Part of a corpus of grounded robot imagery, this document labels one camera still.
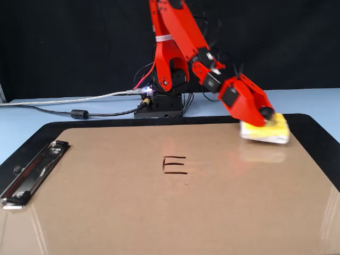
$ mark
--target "black connector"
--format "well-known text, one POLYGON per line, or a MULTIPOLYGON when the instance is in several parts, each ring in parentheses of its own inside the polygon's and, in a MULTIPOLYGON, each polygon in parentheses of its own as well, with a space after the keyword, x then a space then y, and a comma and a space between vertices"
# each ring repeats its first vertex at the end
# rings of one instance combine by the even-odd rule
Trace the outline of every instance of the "black connector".
POLYGON ((89 112, 87 110, 72 110, 71 117, 78 120, 87 120, 89 118, 89 112))

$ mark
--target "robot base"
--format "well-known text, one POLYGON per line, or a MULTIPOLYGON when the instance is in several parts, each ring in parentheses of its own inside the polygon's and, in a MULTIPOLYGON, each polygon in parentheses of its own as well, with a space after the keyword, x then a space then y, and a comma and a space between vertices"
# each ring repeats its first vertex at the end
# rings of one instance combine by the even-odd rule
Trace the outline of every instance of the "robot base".
POLYGON ((148 107, 134 113, 135 118, 176 117, 183 110, 182 94, 170 96, 154 93, 148 107))

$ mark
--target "red wire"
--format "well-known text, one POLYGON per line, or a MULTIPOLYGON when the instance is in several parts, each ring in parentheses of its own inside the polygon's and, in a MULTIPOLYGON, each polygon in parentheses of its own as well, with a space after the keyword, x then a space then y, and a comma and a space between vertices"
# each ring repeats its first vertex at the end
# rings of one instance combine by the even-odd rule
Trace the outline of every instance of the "red wire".
POLYGON ((138 82, 138 84, 133 88, 133 90, 138 88, 140 86, 140 84, 142 84, 142 82, 144 82, 145 78, 148 77, 150 75, 150 73, 153 71, 153 69, 155 68, 155 65, 156 65, 156 61, 154 61, 154 64, 152 65, 150 71, 138 82))

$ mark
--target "black backdrop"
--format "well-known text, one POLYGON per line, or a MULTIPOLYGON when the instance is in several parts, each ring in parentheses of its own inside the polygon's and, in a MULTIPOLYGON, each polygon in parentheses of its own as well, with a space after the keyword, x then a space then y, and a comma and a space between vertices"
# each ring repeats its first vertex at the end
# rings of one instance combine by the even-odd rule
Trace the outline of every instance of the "black backdrop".
MULTIPOLYGON (((339 87, 339 0, 197 2, 223 23, 216 47, 242 60, 261 88, 339 87)), ((202 15, 197 3, 192 12, 202 15)), ((208 39, 215 35, 210 23, 208 39)), ((147 0, 0 3, 0 83, 9 100, 132 88, 154 44, 147 0)), ((196 79, 191 87, 199 90, 196 79)))

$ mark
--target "screw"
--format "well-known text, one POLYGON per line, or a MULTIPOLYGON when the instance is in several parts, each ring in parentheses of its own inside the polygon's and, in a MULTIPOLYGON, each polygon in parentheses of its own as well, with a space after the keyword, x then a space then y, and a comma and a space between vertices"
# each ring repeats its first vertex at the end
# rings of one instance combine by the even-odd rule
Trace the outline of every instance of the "screw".
POLYGON ((23 170, 23 169, 21 168, 21 166, 16 166, 16 167, 14 168, 13 173, 14 173, 15 175, 19 175, 19 174, 21 174, 22 170, 23 170))

